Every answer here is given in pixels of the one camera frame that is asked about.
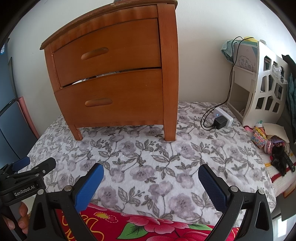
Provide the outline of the wooden drawer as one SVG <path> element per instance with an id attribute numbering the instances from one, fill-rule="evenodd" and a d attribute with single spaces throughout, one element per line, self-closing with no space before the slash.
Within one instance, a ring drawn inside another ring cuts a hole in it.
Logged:
<path id="1" fill-rule="evenodd" d="M 53 58 L 61 86 L 109 72 L 160 67 L 158 21 L 102 28 L 65 45 Z"/>
<path id="2" fill-rule="evenodd" d="M 130 71 L 86 80 L 55 92 L 68 125 L 163 124 L 163 84 L 159 69 Z"/>

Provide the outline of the dark blue refrigerator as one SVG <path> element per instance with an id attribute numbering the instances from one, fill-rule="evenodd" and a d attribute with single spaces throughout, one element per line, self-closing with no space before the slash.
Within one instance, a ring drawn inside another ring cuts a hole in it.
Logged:
<path id="1" fill-rule="evenodd" d="M 21 110 L 5 42 L 1 48 L 1 166 L 26 157 L 36 141 Z"/>

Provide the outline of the red floral blanket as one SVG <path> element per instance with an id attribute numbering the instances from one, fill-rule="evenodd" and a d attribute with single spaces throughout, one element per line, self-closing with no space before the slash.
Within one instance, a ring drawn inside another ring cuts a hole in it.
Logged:
<path id="1" fill-rule="evenodd" d="M 89 204 L 80 213 L 97 240 L 205 240 L 214 226 L 122 214 Z"/>

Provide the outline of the crocheted striped mat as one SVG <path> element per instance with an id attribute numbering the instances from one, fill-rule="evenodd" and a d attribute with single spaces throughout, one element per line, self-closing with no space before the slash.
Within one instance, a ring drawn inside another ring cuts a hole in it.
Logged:
<path id="1" fill-rule="evenodd" d="M 282 126 L 269 123 L 266 123 L 266 125 L 274 125 L 272 128 L 273 132 L 276 133 L 276 135 L 279 138 L 282 138 L 284 141 L 287 141 L 287 147 L 290 147 L 290 141 L 287 137 L 287 133 Z M 249 135 L 252 134 L 253 129 L 249 126 L 244 126 L 244 129 L 248 132 Z M 269 154 L 266 154 L 264 152 L 264 148 L 257 148 L 257 151 L 262 159 L 263 164 L 265 165 L 267 173 L 269 174 L 269 178 L 271 179 L 275 196 L 277 197 L 281 195 L 283 192 L 286 192 L 285 197 L 288 196 L 295 189 L 295 172 L 292 172 L 291 169 L 287 166 L 287 172 L 284 176 L 282 176 L 281 173 L 274 166 L 271 165 L 271 159 L 269 157 Z M 290 159 L 293 162 L 293 165 L 295 166 L 295 155 L 293 154 L 292 150 L 290 150 L 290 153 L 288 155 L 290 156 Z"/>

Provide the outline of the pink rolled mat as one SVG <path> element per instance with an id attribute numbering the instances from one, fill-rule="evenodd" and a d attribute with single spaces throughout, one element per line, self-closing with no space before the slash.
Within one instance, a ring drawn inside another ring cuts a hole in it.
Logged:
<path id="1" fill-rule="evenodd" d="M 39 139 L 40 138 L 40 135 L 39 135 L 39 133 L 38 133 L 38 131 L 37 131 L 37 129 L 36 129 L 36 127 L 35 127 L 32 119 L 31 119 L 31 116 L 30 116 L 29 111 L 27 109 L 27 106 L 26 106 L 24 97 L 23 96 L 22 97 L 19 97 L 18 98 L 18 102 L 19 102 L 20 108 L 22 110 L 23 116 L 25 117 L 26 122 L 28 123 L 31 131 L 33 132 L 33 134 L 35 135 L 35 137 L 37 139 Z"/>

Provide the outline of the black charger plug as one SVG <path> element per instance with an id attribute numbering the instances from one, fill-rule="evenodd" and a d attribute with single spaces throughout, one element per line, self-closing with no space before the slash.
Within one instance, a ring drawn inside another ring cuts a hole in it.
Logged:
<path id="1" fill-rule="evenodd" d="M 221 115 L 215 118 L 213 126 L 215 129 L 219 130 L 225 127 L 226 124 L 227 124 L 227 118 Z"/>

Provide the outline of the black remote control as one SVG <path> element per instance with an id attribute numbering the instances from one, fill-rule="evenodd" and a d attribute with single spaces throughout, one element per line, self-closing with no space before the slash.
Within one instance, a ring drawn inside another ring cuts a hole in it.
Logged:
<path id="1" fill-rule="evenodd" d="M 286 164 L 288 165 L 288 167 L 290 168 L 290 170 L 292 172 L 295 172 L 295 166 L 293 164 L 293 162 L 291 161 L 288 153 L 286 151 L 284 151 L 283 153 L 283 156 L 284 156 L 284 161 L 286 162 Z"/>

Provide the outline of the pile of colourful toys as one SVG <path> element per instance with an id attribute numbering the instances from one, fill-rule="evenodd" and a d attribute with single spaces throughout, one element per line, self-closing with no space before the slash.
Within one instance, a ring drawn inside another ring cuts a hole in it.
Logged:
<path id="1" fill-rule="evenodd" d="M 287 141 L 279 138 L 272 128 L 274 125 L 266 125 L 263 121 L 255 124 L 252 131 L 252 142 L 260 149 L 264 148 L 264 152 L 269 154 L 271 165 L 274 166 L 282 176 L 286 174 L 287 164 L 284 161 L 283 153 L 290 153 Z"/>

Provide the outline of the white power strip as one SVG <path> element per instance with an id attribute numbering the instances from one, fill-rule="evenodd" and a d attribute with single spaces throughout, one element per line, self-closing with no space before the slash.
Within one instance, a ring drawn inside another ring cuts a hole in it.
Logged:
<path id="1" fill-rule="evenodd" d="M 214 109 L 214 127 L 219 130 L 221 128 L 228 128 L 233 124 L 233 117 L 227 114 L 223 109 L 217 107 Z"/>

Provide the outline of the white cutout shelf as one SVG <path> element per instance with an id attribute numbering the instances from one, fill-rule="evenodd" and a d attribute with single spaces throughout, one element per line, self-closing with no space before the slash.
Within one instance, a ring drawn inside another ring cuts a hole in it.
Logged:
<path id="1" fill-rule="evenodd" d="M 277 123 L 285 108 L 288 63 L 261 41 L 235 43 L 233 51 L 227 106 L 243 126 Z"/>

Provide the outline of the wooden nightstand cabinet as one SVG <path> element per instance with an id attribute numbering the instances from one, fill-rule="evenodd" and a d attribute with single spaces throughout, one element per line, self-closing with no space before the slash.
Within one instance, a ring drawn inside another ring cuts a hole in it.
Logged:
<path id="1" fill-rule="evenodd" d="M 58 106 L 74 138 L 97 126 L 162 125 L 176 138 L 177 1 L 118 1 L 42 44 Z"/>

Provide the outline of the dark teal hanging clothes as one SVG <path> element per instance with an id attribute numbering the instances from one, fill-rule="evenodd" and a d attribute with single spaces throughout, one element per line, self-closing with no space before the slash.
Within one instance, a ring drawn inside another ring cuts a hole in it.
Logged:
<path id="1" fill-rule="evenodd" d="M 282 59 L 290 68 L 287 87 L 287 106 L 290 114 L 290 121 L 293 134 L 295 135 L 295 62 L 289 55 L 282 55 Z"/>

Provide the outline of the teal cloth on shelf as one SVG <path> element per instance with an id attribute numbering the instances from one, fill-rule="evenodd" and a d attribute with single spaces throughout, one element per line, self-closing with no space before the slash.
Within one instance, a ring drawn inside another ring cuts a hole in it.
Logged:
<path id="1" fill-rule="evenodd" d="M 233 47 L 237 43 L 237 40 L 228 40 L 221 47 L 221 53 L 224 55 L 226 60 L 230 63 L 233 63 Z"/>

